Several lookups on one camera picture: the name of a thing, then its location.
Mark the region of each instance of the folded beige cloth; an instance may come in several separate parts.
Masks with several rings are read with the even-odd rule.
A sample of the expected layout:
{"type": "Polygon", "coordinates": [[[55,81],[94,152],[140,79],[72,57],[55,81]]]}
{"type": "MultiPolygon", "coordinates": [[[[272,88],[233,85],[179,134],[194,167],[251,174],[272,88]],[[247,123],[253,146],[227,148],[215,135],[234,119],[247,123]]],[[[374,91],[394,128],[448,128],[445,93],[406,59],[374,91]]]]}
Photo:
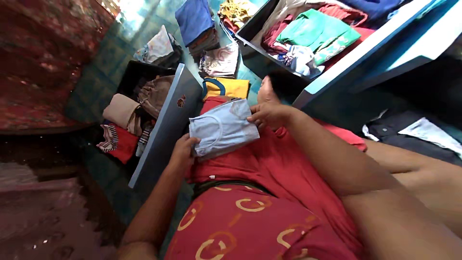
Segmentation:
{"type": "Polygon", "coordinates": [[[160,109],[164,105],[170,86],[175,76],[156,78],[146,83],[138,94],[141,106],[155,119],[159,117],[160,109]]]}
{"type": "Polygon", "coordinates": [[[140,104],[122,94],[115,94],[103,111],[103,118],[115,123],[128,132],[141,136],[141,119],[135,114],[140,104]]]}

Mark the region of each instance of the folded green shirt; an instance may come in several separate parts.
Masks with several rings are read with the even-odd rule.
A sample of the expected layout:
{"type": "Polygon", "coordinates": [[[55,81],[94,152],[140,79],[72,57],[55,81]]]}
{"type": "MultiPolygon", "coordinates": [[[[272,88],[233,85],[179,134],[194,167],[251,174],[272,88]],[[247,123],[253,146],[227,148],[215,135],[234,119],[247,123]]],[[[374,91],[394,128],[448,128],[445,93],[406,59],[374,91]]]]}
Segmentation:
{"type": "Polygon", "coordinates": [[[341,20],[310,9],[297,16],[276,38],[281,43],[309,47],[321,65],[361,35],[341,20]]]}

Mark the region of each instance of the folded yellow shirt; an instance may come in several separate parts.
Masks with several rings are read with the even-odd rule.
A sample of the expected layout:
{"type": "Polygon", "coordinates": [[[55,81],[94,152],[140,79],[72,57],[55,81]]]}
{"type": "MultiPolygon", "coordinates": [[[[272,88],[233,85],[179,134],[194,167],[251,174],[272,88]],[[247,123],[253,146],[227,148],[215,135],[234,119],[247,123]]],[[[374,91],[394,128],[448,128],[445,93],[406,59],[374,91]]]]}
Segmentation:
{"type": "MultiPolygon", "coordinates": [[[[249,91],[249,80],[233,80],[218,77],[206,77],[210,79],[218,80],[225,87],[225,96],[235,98],[247,98],[247,92],[249,91]]],[[[204,97],[206,100],[208,97],[215,97],[220,95],[220,88],[206,81],[207,95],[204,97]]]]}

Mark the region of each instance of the floor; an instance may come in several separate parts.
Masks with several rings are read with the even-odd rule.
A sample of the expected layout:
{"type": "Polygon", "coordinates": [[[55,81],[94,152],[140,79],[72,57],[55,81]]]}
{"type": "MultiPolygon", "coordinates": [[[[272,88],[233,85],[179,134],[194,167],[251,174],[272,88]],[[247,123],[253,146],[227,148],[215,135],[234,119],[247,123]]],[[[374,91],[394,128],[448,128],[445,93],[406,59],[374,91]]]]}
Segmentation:
{"type": "MultiPolygon", "coordinates": [[[[198,82],[202,82],[198,74],[198,66],[194,63],[187,48],[184,47],[175,10],[185,0],[130,0],[120,3],[121,13],[101,42],[100,49],[93,62],[84,68],[82,77],[71,94],[66,107],[66,116],[81,122],[101,122],[103,109],[109,104],[117,90],[119,82],[133,54],[146,44],[165,25],[167,31],[181,44],[184,54],[183,63],[192,72],[198,82]]],[[[215,13],[215,27],[220,38],[220,45],[231,41],[226,37],[218,25],[216,15],[223,0],[209,0],[210,7],[215,13]]],[[[265,0],[251,0],[261,7],[265,0]]],[[[256,104],[256,94],[261,79],[242,64],[239,58],[238,79],[250,81],[251,88],[248,96],[249,103],[256,104]]],[[[83,151],[83,161],[93,179],[101,186],[109,202],[121,221],[129,224],[146,194],[137,194],[128,188],[130,173],[121,167],[120,163],[102,154],[94,143],[88,141],[87,136],[78,136],[73,142],[83,151]]],[[[189,205],[192,189],[183,184],[178,196],[176,212],[170,225],[170,232],[165,239],[161,256],[173,236],[176,226],[189,205]]]]}

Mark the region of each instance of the woman's arm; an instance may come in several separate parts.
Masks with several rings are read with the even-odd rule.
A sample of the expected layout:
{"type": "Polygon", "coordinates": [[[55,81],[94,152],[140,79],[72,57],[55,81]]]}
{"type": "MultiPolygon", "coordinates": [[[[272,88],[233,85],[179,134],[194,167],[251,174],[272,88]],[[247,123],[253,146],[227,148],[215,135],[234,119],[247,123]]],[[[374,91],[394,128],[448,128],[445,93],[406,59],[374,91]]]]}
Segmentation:
{"type": "Polygon", "coordinates": [[[462,167],[384,143],[365,143],[367,155],[462,237],[462,167]]]}
{"type": "Polygon", "coordinates": [[[387,170],[285,105],[252,107],[249,121],[284,125],[319,174],[342,199],[377,259],[458,259],[462,242],[387,170]]]}
{"type": "Polygon", "coordinates": [[[198,138],[181,137],[175,145],[170,162],[151,195],[128,226],[119,248],[119,259],[157,259],[184,174],[193,162],[191,147],[198,138]]]}

